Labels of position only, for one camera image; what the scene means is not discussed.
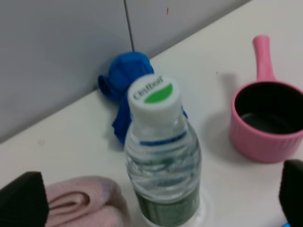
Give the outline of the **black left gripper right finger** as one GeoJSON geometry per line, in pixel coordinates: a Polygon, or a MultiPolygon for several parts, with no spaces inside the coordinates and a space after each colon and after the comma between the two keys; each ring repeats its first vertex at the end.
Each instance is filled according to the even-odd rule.
{"type": "Polygon", "coordinates": [[[303,162],[286,160],[279,191],[282,211],[292,227],[303,225],[303,162]]]}

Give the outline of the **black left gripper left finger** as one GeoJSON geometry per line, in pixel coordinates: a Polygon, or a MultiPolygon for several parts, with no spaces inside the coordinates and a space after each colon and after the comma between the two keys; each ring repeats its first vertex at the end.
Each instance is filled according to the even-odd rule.
{"type": "Polygon", "coordinates": [[[40,172],[25,172],[0,190],[2,227],[44,227],[49,207],[40,172]]]}

